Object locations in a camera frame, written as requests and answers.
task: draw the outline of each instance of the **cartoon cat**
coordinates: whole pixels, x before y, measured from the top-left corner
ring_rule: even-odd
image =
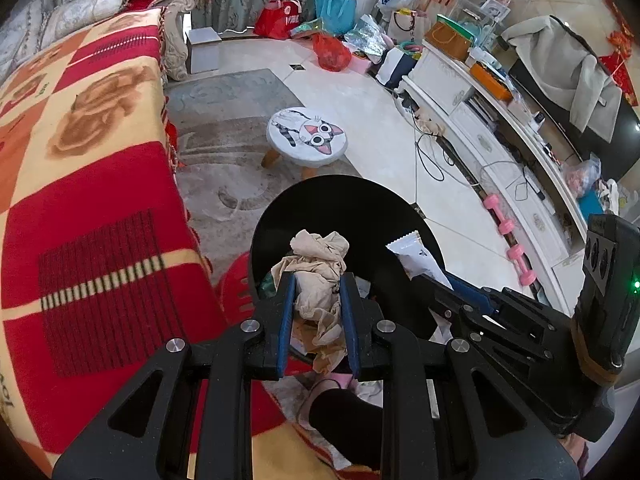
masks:
[[[283,114],[297,114],[306,119],[298,129],[289,128],[283,124],[273,121],[280,133],[289,141],[289,144],[295,148],[297,142],[306,144],[318,150],[323,155],[331,155],[331,141],[336,135],[343,134],[344,131],[335,124],[328,123],[320,117],[310,118],[305,114],[296,110],[284,110]]]

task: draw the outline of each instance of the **black tv screen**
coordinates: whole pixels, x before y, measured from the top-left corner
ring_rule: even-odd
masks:
[[[545,110],[574,146],[582,160],[589,160],[595,153],[602,163],[602,178],[618,181],[640,158],[640,120],[633,108],[624,98],[611,142],[607,142],[594,133],[588,126],[583,133],[569,122],[569,112],[550,101],[540,90],[521,60],[511,67],[509,76],[517,86],[525,89]]]

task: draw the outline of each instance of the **stool seat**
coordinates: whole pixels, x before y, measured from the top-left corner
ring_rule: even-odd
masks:
[[[305,107],[274,113],[267,125],[267,140],[276,152],[304,168],[331,164],[347,149],[344,130]]]

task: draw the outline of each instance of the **beige crumpled cloth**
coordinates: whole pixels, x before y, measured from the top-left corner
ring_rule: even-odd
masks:
[[[271,269],[276,288],[282,273],[296,276],[296,315],[293,336],[307,352],[315,352],[314,370],[328,373],[347,354],[340,316],[340,276],[346,270],[344,256],[349,243],[337,232],[322,238],[300,231],[291,239],[292,256]]]

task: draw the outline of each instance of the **sofa armrest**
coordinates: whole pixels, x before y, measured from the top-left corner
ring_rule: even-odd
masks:
[[[182,15],[204,4],[204,0],[153,0],[148,8],[165,7],[164,12],[164,67],[167,75],[176,81],[187,77],[187,46],[182,34]]]

